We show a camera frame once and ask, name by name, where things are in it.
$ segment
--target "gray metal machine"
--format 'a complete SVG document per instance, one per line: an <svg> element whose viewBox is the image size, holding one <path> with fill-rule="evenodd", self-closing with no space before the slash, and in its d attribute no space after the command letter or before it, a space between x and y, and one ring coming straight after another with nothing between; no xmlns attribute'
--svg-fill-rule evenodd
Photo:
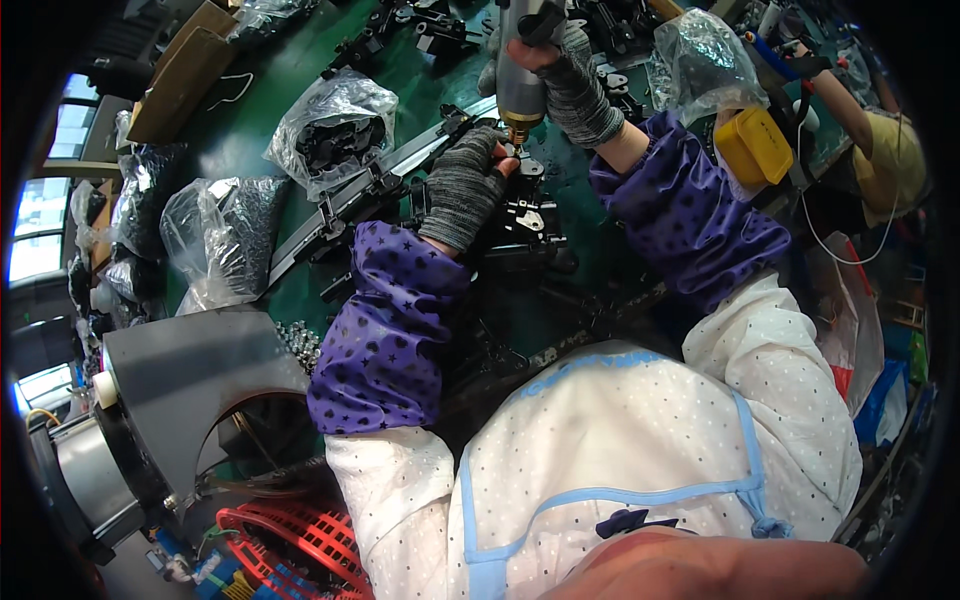
<svg viewBox="0 0 960 600"><path fill-rule="evenodd" d="M55 512L97 564L156 512L183 520L219 420L252 398L304 399L308 383L270 316L246 306L108 333L103 356L95 409L31 434Z"/></svg>

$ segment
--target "yellow box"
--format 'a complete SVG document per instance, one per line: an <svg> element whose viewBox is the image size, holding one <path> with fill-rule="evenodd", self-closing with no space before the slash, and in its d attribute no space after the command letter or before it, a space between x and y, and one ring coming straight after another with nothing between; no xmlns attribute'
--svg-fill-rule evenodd
<svg viewBox="0 0 960 600"><path fill-rule="evenodd" d="M780 183L793 165L793 152L770 113L746 108L716 131L714 143L744 185Z"/></svg>

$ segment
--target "gloved hand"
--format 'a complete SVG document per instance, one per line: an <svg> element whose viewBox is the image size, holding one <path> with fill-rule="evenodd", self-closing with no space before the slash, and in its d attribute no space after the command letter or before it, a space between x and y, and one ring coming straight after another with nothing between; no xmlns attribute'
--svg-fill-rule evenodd
<svg viewBox="0 0 960 600"><path fill-rule="evenodd" d="M434 163L426 179L430 213L420 237L466 252L507 188L507 178L520 164L507 158L503 133L490 127L470 130Z"/></svg>
<svg viewBox="0 0 960 600"><path fill-rule="evenodd" d="M587 34L567 21L562 46L562 49L549 44L531 48L514 40L507 52L517 64L546 83L546 111L550 120L564 130L574 144L596 148L620 131L623 113L610 106L603 93ZM485 98L496 93L499 48L500 28L497 27L487 40L492 59L477 80L477 93Z"/></svg>

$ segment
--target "gray knit glove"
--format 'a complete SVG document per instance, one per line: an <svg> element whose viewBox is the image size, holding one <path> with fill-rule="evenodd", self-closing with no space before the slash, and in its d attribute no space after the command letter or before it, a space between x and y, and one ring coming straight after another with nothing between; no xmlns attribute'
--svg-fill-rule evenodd
<svg viewBox="0 0 960 600"><path fill-rule="evenodd" d="M430 213L423 219L421 236L467 251L507 188L492 157L496 143L503 141L503 133L480 127L437 158L426 179Z"/></svg>
<svg viewBox="0 0 960 600"><path fill-rule="evenodd" d="M496 56L500 48L500 29L487 41L492 60L477 80L477 92L496 93ZM590 55L590 41L579 27L566 23L560 59L537 70L546 83L546 112L550 120L566 132L570 141L584 148L596 148L610 141L623 127L623 113L610 106L596 77L596 65Z"/></svg>

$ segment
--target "workbench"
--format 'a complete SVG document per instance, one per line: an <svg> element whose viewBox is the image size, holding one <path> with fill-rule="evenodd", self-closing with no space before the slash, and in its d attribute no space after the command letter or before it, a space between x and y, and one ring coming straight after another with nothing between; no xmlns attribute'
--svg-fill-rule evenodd
<svg viewBox="0 0 960 600"><path fill-rule="evenodd" d="M247 92L236 102L218 100L234 97L244 79L221 80L201 101L196 113L181 130L180 140L189 147L178 179L186 185L194 178L221 179L281 175L281 170L261 157L286 110L334 59L334 46L345 36L358 33L377 6L376 0L356 0L337 8L323 3L302 25L271 39L253 54L242 55L226 75L253 73ZM462 7L452 6L454 16L467 22L468 30L480 33L481 20L497 11L493 2L479 0ZM465 108L480 100L476 80L489 57L483 48L461 60L442 64L415 47L413 28L396 33L389 46L374 58L376 67L367 74L399 97L396 113L395 147L440 122L440 104ZM646 71L641 65L625 73L631 93L650 106ZM838 129L814 97L823 126L820 137L827 140L822 154L835 154ZM818 156L820 155L818 137ZM545 168L543 190L553 196L562 212L563 230L569 246L580 258L573 276L555 276L592 294L607 295L641 310L664 293L661 279L626 245L622 230L607 222L587 181L591 153L571 145L549 121L531 131L525 146ZM277 246L282 244L315 210L302 187L293 185L282 215ZM259 302L276 321L303 320L323 335L327 317L336 314L339 303L324 304L320 294L346 269L345 264L309 265L291 269ZM166 307L174 314L186 284L171 269L167 281ZM494 335L515 351L532 357L532 369L539 369L566 348L590 341L581 325L557 316L536 290L504 289L492 301L485 315Z"/></svg>

